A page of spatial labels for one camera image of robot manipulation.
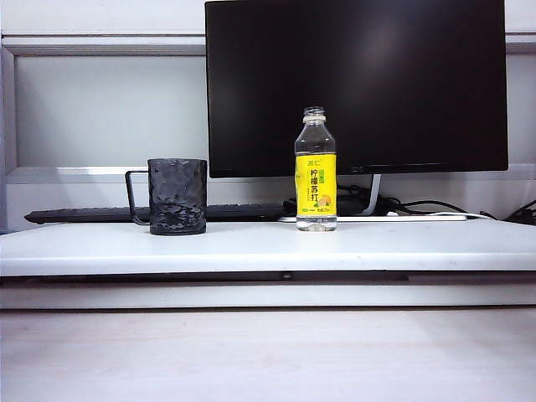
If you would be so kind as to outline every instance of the monitor stand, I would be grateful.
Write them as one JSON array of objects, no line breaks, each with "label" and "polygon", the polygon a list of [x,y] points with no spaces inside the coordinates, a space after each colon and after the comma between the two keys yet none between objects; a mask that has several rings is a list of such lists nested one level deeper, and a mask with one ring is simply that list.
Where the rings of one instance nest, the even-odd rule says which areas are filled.
[{"label": "monitor stand", "polygon": [[[461,221],[467,220],[464,215],[387,215],[387,216],[372,216],[376,209],[379,195],[379,183],[381,174],[373,174],[370,184],[370,200],[368,207],[361,214],[353,216],[338,216],[337,222],[429,222],[429,221]],[[295,217],[282,217],[279,222],[296,222]]]}]

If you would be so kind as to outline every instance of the clear liquid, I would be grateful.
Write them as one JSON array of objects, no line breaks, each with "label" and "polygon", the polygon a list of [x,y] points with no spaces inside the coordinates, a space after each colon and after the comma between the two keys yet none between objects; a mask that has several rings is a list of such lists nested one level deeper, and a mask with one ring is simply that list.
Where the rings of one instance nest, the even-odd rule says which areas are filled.
[{"label": "clear liquid", "polygon": [[[296,156],[336,153],[335,140],[323,124],[307,123],[294,144]],[[296,227],[307,232],[327,232],[337,228],[337,215],[296,215]]]}]

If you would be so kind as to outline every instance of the mug handle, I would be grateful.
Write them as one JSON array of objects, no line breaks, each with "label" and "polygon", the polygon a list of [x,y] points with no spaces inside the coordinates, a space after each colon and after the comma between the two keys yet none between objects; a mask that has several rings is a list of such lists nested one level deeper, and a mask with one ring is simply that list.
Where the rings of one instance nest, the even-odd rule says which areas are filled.
[{"label": "mug handle", "polygon": [[150,224],[150,222],[144,222],[136,215],[136,205],[134,205],[134,192],[132,191],[132,180],[131,180],[131,174],[133,173],[149,173],[149,171],[129,170],[128,172],[125,173],[126,195],[128,197],[128,207],[131,210],[132,222],[134,222],[135,224],[142,224],[142,225],[147,226]]}]

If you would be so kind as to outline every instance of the white desk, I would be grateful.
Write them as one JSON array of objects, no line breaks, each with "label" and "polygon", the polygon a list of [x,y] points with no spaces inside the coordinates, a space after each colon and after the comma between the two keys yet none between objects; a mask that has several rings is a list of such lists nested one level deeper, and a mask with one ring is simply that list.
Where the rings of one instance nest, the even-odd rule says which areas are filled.
[{"label": "white desk", "polygon": [[135,224],[62,224],[0,236],[2,276],[410,271],[410,281],[12,283],[3,288],[3,307],[536,304],[534,281],[482,286],[425,278],[430,271],[534,271],[535,240],[535,227],[484,219],[342,223],[327,233],[299,232],[293,224],[212,223],[206,234],[174,237]]}]

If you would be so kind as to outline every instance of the desk surface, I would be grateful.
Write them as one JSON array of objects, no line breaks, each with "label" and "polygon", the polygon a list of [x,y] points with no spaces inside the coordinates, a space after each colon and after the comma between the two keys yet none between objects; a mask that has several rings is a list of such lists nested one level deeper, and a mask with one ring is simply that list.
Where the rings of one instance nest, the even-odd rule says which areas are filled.
[{"label": "desk surface", "polygon": [[206,271],[533,271],[536,227],[466,222],[211,223],[162,237],[135,224],[59,224],[0,236],[1,276]]},{"label": "desk surface", "polygon": [[536,309],[3,314],[2,400],[535,401]]}]

